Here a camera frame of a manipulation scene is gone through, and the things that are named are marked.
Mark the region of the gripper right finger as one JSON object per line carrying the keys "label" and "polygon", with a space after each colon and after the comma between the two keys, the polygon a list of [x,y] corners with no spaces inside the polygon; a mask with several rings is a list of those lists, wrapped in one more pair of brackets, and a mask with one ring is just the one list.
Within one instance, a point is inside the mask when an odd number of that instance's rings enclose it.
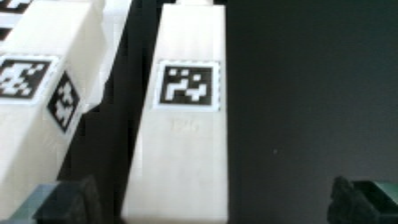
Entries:
{"label": "gripper right finger", "polygon": [[333,179],[328,224],[398,224],[398,183]]}

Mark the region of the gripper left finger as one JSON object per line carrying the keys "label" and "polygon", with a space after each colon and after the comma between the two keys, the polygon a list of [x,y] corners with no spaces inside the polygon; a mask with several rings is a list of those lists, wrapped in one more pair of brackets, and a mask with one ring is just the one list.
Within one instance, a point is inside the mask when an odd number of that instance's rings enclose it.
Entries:
{"label": "gripper left finger", "polygon": [[10,215],[10,224],[104,224],[92,176],[35,187]]}

